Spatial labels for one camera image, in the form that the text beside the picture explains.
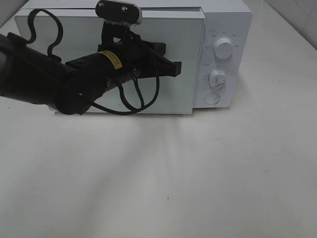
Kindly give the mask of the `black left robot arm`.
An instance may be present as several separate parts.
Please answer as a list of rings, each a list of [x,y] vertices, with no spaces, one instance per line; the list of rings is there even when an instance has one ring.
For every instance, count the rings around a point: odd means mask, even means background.
[[[147,109],[138,80],[176,77],[182,63],[165,58],[164,43],[147,42],[126,26],[104,24],[96,53],[65,63],[53,54],[61,43],[63,27],[57,22],[56,39],[43,54],[30,48],[35,25],[28,23],[29,39],[14,33],[0,37],[0,95],[34,105],[47,105],[66,115],[82,115],[89,108],[119,116]]]

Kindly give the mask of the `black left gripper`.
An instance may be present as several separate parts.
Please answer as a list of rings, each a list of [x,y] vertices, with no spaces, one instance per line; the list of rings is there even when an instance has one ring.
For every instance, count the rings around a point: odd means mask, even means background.
[[[128,26],[105,23],[98,45],[98,83],[116,87],[139,78],[177,77],[182,62],[165,59],[165,53],[165,43],[144,41]]]

